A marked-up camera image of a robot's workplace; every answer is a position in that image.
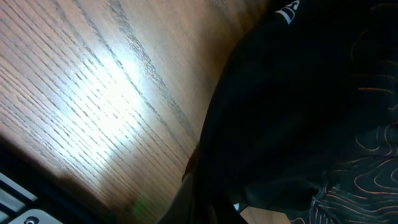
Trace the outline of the black orange-patterned jersey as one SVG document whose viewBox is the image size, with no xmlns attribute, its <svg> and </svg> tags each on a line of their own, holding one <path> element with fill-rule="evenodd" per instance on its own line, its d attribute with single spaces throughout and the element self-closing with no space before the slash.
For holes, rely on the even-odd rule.
<svg viewBox="0 0 398 224">
<path fill-rule="evenodd" d="M 397 1 L 272 1 L 232 51 L 161 223 L 397 222 Z"/>
</svg>

